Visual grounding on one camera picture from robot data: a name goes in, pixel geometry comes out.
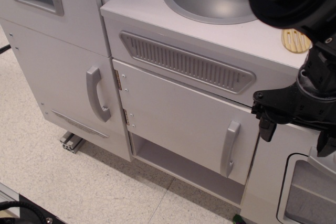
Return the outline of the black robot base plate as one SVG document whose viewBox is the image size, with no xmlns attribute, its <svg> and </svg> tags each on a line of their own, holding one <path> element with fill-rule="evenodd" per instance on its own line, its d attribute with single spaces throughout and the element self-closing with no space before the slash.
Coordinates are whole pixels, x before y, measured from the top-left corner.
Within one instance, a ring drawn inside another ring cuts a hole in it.
<svg viewBox="0 0 336 224">
<path fill-rule="evenodd" d="M 55 216 L 51 212 L 48 212 L 46 209 L 42 208 L 41 206 L 35 204 L 28 198 L 18 195 L 16 198 L 11 198 L 7 195 L 1 195 L 1 203 L 7 202 L 7 201 L 17 201 L 21 203 L 27 203 L 29 205 L 34 206 L 37 208 L 43 216 L 47 219 L 47 223 L 53 223 L 53 224 L 66 224 L 63 220 L 61 220 L 59 217 Z M 20 207 L 12 207 L 5 210 L 6 213 L 14 215 L 15 217 L 19 217 L 20 219 L 27 220 L 33 223 L 41 223 L 37 215 L 28 208 L 24 208 L 23 206 Z"/>
</svg>

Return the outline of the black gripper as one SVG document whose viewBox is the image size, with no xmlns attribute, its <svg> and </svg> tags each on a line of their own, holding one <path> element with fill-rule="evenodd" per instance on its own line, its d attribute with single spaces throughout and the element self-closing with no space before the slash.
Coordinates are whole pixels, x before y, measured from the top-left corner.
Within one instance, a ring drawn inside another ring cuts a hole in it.
<svg viewBox="0 0 336 224">
<path fill-rule="evenodd" d="M 335 152 L 335 47 L 316 43 L 309 50 L 293 84 L 253 95 L 253 114 L 260 137 L 270 142 L 278 124 L 321 131 L 317 156 Z"/>
</svg>

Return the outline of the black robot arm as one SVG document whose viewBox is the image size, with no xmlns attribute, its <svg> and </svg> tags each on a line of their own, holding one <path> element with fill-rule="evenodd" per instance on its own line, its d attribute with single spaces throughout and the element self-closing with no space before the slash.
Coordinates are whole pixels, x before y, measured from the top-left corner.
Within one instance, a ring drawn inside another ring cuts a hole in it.
<svg viewBox="0 0 336 224">
<path fill-rule="evenodd" d="M 294 84 L 256 91 L 252 113 L 270 142 L 279 124 L 319 131 L 317 156 L 335 151 L 335 0 L 249 0 L 254 15 L 279 29 L 293 28 L 312 42 Z"/>
</svg>

